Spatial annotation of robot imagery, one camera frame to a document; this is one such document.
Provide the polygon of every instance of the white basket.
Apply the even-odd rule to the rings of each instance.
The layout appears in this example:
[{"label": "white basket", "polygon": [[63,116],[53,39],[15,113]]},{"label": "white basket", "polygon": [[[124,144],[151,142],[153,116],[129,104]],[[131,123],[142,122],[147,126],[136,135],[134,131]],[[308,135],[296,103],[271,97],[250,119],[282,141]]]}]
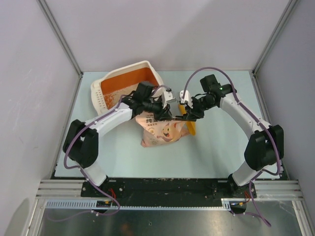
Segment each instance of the white basket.
[{"label": "white basket", "polygon": [[[152,71],[158,85],[163,85],[162,78],[154,70],[154,68],[151,66],[151,64],[147,60],[113,70],[109,72],[107,75],[105,75],[103,78],[96,80],[91,84],[92,103],[98,115],[103,114],[104,112],[107,111],[107,105],[106,105],[103,92],[101,89],[101,82],[104,80],[113,78],[115,76],[119,76],[119,75],[131,72],[134,70],[142,69],[142,68],[149,68]],[[160,91],[157,92],[157,95],[159,95],[162,91],[163,89],[160,89]]]}]

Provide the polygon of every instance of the black base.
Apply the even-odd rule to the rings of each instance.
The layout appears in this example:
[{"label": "black base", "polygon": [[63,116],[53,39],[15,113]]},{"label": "black base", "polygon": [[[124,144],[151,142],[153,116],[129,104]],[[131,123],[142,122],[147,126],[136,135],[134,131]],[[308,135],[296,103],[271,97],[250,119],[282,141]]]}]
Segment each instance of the black base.
[{"label": "black base", "polygon": [[[244,199],[244,192],[249,193],[248,185],[231,192],[227,179],[209,178],[109,178],[100,188],[109,195],[113,189],[116,199],[126,207],[220,207],[221,198]],[[84,182],[81,197],[104,195]]]}]

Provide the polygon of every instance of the gray wall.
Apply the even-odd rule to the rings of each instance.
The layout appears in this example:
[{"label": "gray wall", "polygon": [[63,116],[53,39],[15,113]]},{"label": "gray wall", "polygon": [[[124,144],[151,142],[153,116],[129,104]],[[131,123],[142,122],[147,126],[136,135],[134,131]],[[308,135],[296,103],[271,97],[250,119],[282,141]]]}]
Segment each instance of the gray wall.
[{"label": "gray wall", "polygon": [[25,224],[77,80],[36,1],[0,1],[0,235]]},{"label": "gray wall", "polygon": [[285,165],[315,222],[315,1],[301,0],[258,73],[273,124],[285,132]]}]

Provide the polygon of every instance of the metal corner post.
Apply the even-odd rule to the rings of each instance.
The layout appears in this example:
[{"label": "metal corner post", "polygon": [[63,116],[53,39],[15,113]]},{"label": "metal corner post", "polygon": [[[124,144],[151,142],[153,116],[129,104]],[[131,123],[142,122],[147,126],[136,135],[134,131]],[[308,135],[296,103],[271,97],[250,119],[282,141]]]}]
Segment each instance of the metal corner post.
[{"label": "metal corner post", "polygon": [[299,2],[300,2],[300,0],[290,0],[289,3],[287,4],[287,6],[286,6],[283,14],[281,15],[274,31],[272,32],[265,48],[263,49],[258,61],[256,62],[256,65],[253,68],[254,75],[256,75],[257,72],[259,71],[259,69],[261,68],[261,65],[263,64],[263,62],[265,61],[265,59],[269,55],[269,52],[271,51],[271,49],[275,45],[277,39],[279,38],[281,32],[283,31],[284,27],[286,26],[288,20],[292,16],[292,13],[296,9]]},{"label": "metal corner post", "polygon": [[64,49],[64,52],[68,56],[73,68],[75,69],[77,74],[81,77],[82,71],[78,65],[78,62],[76,61],[72,51],[70,50],[70,47],[69,47],[67,41],[65,40],[65,37],[63,36],[63,33],[61,32],[61,29],[58,26],[57,21],[53,15],[53,13],[51,12],[46,0],[37,0],[37,2],[38,2],[39,7],[41,8],[41,10],[43,11],[48,23],[50,24],[53,32],[55,33],[58,41],[60,42],[60,45]]}]

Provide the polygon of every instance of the yellow object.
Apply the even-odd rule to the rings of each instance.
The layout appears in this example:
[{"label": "yellow object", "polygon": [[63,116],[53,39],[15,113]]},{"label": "yellow object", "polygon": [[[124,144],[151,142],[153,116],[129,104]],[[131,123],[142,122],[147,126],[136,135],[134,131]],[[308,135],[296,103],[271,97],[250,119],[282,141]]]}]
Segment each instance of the yellow object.
[{"label": "yellow object", "polygon": [[[184,105],[178,105],[178,108],[181,111],[182,115],[186,114]],[[187,129],[188,129],[188,131],[189,131],[189,133],[191,135],[195,135],[196,134],[196,122],[194,122],[194,121],[186,121],[186,126],[187,126]]]}]

